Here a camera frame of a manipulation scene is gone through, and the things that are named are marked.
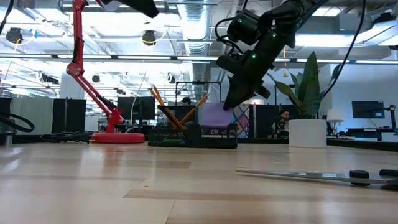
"black monitor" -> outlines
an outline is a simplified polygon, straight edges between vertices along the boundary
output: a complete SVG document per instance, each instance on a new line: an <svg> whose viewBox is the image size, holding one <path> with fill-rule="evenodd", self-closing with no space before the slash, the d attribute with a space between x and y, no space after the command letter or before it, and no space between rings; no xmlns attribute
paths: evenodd
<svg viewBox="0 0 398 224"><path fill-rule="evenodd" d="M118 97L118 108L122 109L122 117L130 119L131 106L135 97ZM134 120L140 119L139 117L139 104L142 102L142 119L155 120L155 98L152 96L137 97L132 111Z"/></svg>
<svg viewBox="0 0 398 224"><path fill-rule="evenodd" d="M353 101L353 118L384 118L383 101Z"/></svg>

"purple paper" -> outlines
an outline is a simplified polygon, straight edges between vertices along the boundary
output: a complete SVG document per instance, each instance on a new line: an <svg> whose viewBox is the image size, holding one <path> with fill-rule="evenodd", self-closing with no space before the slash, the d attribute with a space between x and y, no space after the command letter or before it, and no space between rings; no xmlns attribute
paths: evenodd
<svg viewBox="0 0 398 224"><path fill-rule="evenodd" d="M201 125L202 126L227 126L231 124L233 117L233 110L225 111L222 103L205 103L201 110Z"/></svg>

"wooden table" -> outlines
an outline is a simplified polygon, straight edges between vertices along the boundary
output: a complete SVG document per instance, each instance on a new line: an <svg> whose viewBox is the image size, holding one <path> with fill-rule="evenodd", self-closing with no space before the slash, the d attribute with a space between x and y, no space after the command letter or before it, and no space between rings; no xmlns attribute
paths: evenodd
<svg viewBox="0 0 398 224"><path fill-rule="evenodd" d="M398 154L330 146L237 150L85 143L0 147L0 223L396 223L397 189L236 169L398 169Z"/></svg>

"ceiling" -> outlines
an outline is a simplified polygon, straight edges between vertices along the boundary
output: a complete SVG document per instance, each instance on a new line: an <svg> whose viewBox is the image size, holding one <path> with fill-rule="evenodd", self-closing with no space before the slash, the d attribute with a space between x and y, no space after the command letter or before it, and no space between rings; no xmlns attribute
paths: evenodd
<svg viewBox="0 0 398 224"><path fill-rule="evenodd" d="M44 1L24 0L16 1L7 24L0 34L0 52L2 54L49 54L49 55L71 55L73 52L73 14L71 1ZM104 12L92 0L83 13L83 38L85 40L85 55L189 55L186 45L194 44L188 41L188 35L194 35L200 31L200 27L187 26L177 8L183 7L186 3L192 4L190 0L169 0L157 1L160 14L150 19L135 12L128 7L120 7L116 12ZM262 14L273 7L278 6L282 1L261 1L250 0L247 6L252 12ZM231 17L243 3L242 0L208 0L202 1L208 7L206 20L208 21L205 39L197 40L197 44L209 46L205 55L219 56L225 47L215 41L214 26L225 17ZM365 28L369 28L370 22L386 10L395 12L397 1L368 1ZM0 3L0 17L3 17L8 1ZM361 1L329 1L323 8L316 12L316 16L327 16L332 19L342 14L352 14L358 17L358 8ZM12 27L21 28L23 41L16 45L6 39L7 31ZM227 24L222 24L220 34L225 34ZM315 25L308 27L309 30L317 31ZM153 47L146 46L142 42L142 34L145 30L154 30L157 43ZM393 26L389 35L384 32L383 41L391 39L398 34L398 27ZM355 59L381 59L390 56L391 51L387 46L370 44L366 47L355 47L351 58ZM250 49L239 43L243 50ZM341 59L346 53L346 47L306 47L297 46L293 49L286 48L279 57L307 58L311 52L316 51L318 58ZM42 74L49 75L59 81L62 74L65 74L68 60L46 60L36 58L32 60L20 60L0 58L0 79L2 89L13 92L14 95L33 95L57 97L60 85L48 84L40 81ZM299 64L288 64L289 68L300 68ZM164 98L174 98L175 84L169 83L167 77L174 75L176 81L192 81L195 78L195 66L191 63L145 63L145 61L115 61L85 62L85 77L92 82L93 75L101 77L99 83L92 84L99 89L99 92L106 98L114 98L119 95L115 88L123 89L126 96L135 95L142 82L140 96L147 96L150 93L146 90L151 84L155 84L162 90ZM187 91L182 91L179 98L197 94L193 87L186 86Z"/></svg>

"ceiling duct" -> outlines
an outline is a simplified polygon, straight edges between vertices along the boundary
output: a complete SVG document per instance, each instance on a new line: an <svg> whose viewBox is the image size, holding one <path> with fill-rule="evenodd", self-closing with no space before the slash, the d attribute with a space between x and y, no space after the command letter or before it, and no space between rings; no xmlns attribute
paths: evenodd
<svg viewBox="0 0 398 224"><path fill-rule="evenodd" d="M200 4L179 5L178 12L182 20L182 35L185 40L206 40L209 32L209 7ZM209 53L209 44L201 42L186 42L185 51L192 56L207 56ZM205 63L192 64L192 81L210 79L210 65ZM193 86L195 98L202 97L203 92L207 93L208 85Z"/></svg>

